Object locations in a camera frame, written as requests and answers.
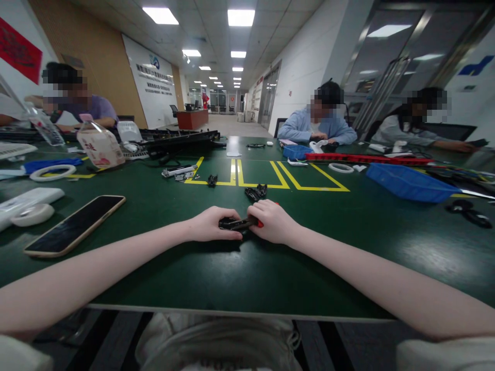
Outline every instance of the water bottle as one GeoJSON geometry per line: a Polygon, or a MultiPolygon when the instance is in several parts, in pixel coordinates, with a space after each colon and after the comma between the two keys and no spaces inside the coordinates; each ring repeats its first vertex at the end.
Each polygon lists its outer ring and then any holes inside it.
{"type": "Polygon", "coordinates": [[[79,115],[83,124],[77,132],[77,140],[89,159],[99,168],[114,167],[125,162],[124,154],[115,135],[93,121],[88,113],[79,115]]]}
{"type": "Polygon", "coordinates": [[[60,130],[50,121],[48,115],[43,110],[36,108],[32,102],[26,102],[25,105],[29,111],[29,121],[31,121],[43,139],[54,147],[65,146],[65,141],[62,134],[60,134],[60,130]]]}

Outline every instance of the logo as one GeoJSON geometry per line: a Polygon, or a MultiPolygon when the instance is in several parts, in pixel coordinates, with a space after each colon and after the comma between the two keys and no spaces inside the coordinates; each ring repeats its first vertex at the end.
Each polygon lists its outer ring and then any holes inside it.
{"type": "Polygon", "coordinates": [[[150,54],[150,63],[156,67],[157,70],[160,69],[160,62],[158,61],[157,57],[154,57],[150,54]]]}

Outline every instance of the floor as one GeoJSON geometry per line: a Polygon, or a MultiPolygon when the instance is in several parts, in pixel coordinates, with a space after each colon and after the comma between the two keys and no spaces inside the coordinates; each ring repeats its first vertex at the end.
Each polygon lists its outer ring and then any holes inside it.
{"type": "MultiPolygon", "coordinates": [[[[221,135],[240,136],[240,137],[259,137],[259,138],[273,138],[268,131],[258,123],[240,123],[237,122],[236,115],[220,115],[210,114],[208,115],[208,124],[203,125],[197,130],[218,130],[221,135]]],[[[177,130],[177,126],[166,126],[165,128],[170,130],[177,130]]]]}

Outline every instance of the purple shirt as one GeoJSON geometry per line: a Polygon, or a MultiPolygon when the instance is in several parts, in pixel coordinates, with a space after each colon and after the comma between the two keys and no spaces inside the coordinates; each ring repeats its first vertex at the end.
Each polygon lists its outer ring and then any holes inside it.
{"type": "Polygon", "coordinates": [[[59,109],[73,114],[74,117],[79,122],[82,122],[81,119],[79,118],[79,115],[81,113],[89,113],[91,116],[93,116],[93,119],[95,120],[102,119],[104,117],[111,117],[112,119],[115,120],[115,123],[119,122],[119,119],[117,118],[117,114],[115,113],[112,104],[108,101],[108,99],[100,97],[99,95],[93,94],[91,96],[90,110],[86,110],[81,105],[75,103],[65,103],[65,104],[62,103],[59,104],[58,106],[59,109]]]}

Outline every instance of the desk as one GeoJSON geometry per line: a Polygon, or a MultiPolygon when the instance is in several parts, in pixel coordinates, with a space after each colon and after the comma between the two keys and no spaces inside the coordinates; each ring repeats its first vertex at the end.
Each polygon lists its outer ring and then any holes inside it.
{"type": "Polygon", "coordinates": [[[196,130],[208,123],[208,110],[179,111],[177,112],[177,123],[180,130],[196,130]]]}
{"type": "MultiPolygon", "coordinates": [[[[268,197],[306,227],[424,273],[495,307],[494,229],[479,228],[460,215],[447,213],[443,209],[447,202],[430,205],[399,199],[363,173],[334,173],[324,164],[317,165],[321,171],[312,166],[289,167],[277,146],[246,148],[249,143],[265,140],[230,137],[227,151],[242,153],[237,159],[226,157],[222,148],[210,153],[183,151],[179,160],[184,165],[204,157],[195,181],[218,174],[215,188],[164,179],[161,169],[147,167],[142,161],[77,182],[1,181],[0,201],[35,187],[62,188],[66,196],[53,203],[56,214],[49,221],[25,229],[10,227],[0,233],[0,286],[64,259],[31,259],[22,248],[99,195],[123,195],[127,202],[67,258],[191,218],[213,205],[234,208],[244,217],[251,202],[240,184],[262,182],[271,185],[268,197]],[[300,187],[339,189],[327,174],[348,191],[298,190],[281,165],[300,187]]],[[[26,154],[26,160],[67,157],[57,153],[59,149],[43,148],[44,153],[26,154]]],[[[338,150],[366,151],[358,145],[338,150]]],[[[443,155],[444,159],[452,156],[459,165],[472,159],[468,155],[443,155]]],[[[18,168],[20,163],[3,165],[18,168]]],[[[78,167],[78,173],[86,174],[85,167],[78,167]]],[[[477,210],[495,219],[494,206],[480,199],[470,200],[477,210]]],[[[252,235],[241,244],[220,241],[174,247],[118,282],[91,306],[263,313],[338,321],[392,319],[319,263],[252,235]]]]}

